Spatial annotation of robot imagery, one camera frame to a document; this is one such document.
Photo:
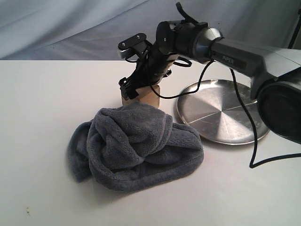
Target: gray towel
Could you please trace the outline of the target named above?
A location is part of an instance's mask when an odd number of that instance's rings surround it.
[[[101,109],[81,124],[68,146],[78,182],[89,176],[105,187],[132,192],[182,178],[203,161],[199,134],[172,116],[134,102]]]

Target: wooden block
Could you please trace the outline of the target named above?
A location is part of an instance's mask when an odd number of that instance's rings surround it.
[[[153,88],[155,89],[155,91],[157,93],[160,94],[160,86],[159,85],[154,85]],[[139,96],[137,96],[135,99],[125,100],[123,97],[121,97],[123,106],[127,105],[131,102],[134,102],[134,101],[139,101],[142,103],[146,103],[148,105],[152,105],[156,108],[159,108],[160,98],[151,90],[151,88],[149,86],[136,89],[136,91],[139,94]]]

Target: stainless steel plate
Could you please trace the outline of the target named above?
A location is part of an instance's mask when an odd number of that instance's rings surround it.
[[[197,88],[194,83],[183,92]],[[257,111],[257,101],[250,99],[250,88],[238,83],[242,100],[257,128],[258,138],[269,132]],[[251,123],[241,107],[232,81],[202,81],[197,93],[179,97],[176,109],[182,122],[195,128],[201,137],[216,143],[243,145],[254,142]]]

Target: white tabletop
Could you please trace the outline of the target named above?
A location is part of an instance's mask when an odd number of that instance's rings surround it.
[[[93,179],[76,183],[66,147],[76,127],[103,107],[121,106],[118,81],[126,62],[0,62],[0,225],[299,226],[301,159],[248,164],[253,146],[204,142],[205,159],[190,176],[144,191],[110,191]],[[195,82],[203,65],[173,66],[163,95]],[[248,78],[237,75],[238,82]],[[204,79],[231,80],[214,63]],[[175,100],[161,100],[173,114]],[[301,146],[269,133],[257,160],[297,153]]]

